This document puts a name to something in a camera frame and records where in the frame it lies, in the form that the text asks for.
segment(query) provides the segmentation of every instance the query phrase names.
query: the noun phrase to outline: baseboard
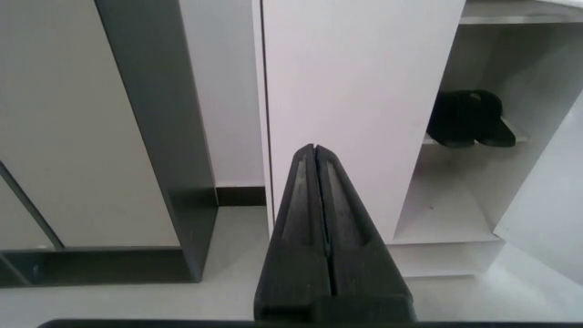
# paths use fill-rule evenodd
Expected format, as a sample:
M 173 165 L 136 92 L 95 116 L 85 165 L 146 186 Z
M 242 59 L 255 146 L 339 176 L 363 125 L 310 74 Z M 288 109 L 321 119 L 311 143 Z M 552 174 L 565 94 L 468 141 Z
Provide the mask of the baseboard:
M 180 248 L 4 251 L 0 288 L 194 282 Z
M 265 206 L 265 187 L 217 187 L 219 206 Z

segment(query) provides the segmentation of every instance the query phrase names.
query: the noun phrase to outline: shelf panel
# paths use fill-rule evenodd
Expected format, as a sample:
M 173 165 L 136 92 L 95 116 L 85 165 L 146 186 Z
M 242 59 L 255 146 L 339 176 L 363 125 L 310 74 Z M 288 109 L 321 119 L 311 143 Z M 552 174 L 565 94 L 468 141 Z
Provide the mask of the shelf panel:
M 497 241 L 469 188 L 449 168 L 416 169 L 395 244 Z
M 510 123 L 506 118 L 502 118 L 502 121 L 504 122 L 504 124 L 506 124 L 506 126 L 508 128 L 510 128 L 510 131 L 512 131 L 512 133 L 514 133 L 515 137 L 517 137 L 517 142 L 527 142 L 528 141 L 528 136 L 522 132 L 519 128 L 517 128 L 514 124 Z M 433 138 L 429 137 L 429 135 L 427 133 L 425 133 L 425 136 L 423 138 L 423 144 L 424 145 L 439 145 L 437 143 L 437 141 L 435 141 Z
M 468 0 L 460 25 L 581 23 L 583 10 L 535 0 Z
M 474 275 L 490 266 L 504 243 L 470 242 L 388 246 L 405 278 Z

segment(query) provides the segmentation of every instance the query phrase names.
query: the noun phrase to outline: floor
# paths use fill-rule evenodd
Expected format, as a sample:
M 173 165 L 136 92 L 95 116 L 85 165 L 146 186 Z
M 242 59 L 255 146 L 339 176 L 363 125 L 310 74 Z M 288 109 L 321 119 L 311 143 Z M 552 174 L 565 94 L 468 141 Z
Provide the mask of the floor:
M 202 283 L 0 290 L 0 326 L 30 328 L 56 318 L 252 320 L 268 247 L 266 223 L 264 207 L 220 208 Z M 518 282 L 517 266 L 539 274 Z M 580 289 L 556 281 L 540 286 L 545 274 L 505 247 L 484 277 L 407 284 L 421 321 L 583 321 L 577 314 Z

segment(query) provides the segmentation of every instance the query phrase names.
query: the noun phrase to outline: cabinet door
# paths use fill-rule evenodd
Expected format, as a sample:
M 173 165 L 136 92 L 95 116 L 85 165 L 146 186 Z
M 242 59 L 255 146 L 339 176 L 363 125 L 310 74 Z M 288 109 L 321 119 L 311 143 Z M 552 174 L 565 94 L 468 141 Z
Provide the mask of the cabinet door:
M 67 247 L 178 246 L 95 3 L 0 2 L 0 159 Z
M 335 152 L 393 238 L 464 0 L 263 2 L 274 211 L 293 153 Z
M 0 251 L 37 248 L 53 248 L 53 243 L 0 177 Z
M 583 284 L 583 93 L 548 143 L 495 234 Z

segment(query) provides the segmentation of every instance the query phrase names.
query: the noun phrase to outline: shoe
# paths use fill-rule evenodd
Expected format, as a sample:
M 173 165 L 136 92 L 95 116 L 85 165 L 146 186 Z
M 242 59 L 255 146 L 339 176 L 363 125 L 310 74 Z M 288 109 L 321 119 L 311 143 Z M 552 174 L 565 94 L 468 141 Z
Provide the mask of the shoe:
M 517 138 L 502 121 L 502 101 L 484 90 L 466 91 L 461 102 L 471 111 L 469 126 L 477 142 L 490 147 L 514 147 Z
M 439 92 L 429 118 L 427 133 L 440 145 L 461 149 L 474 146 L 474 134 L 469 126 L 468 106 L 460 91 Z

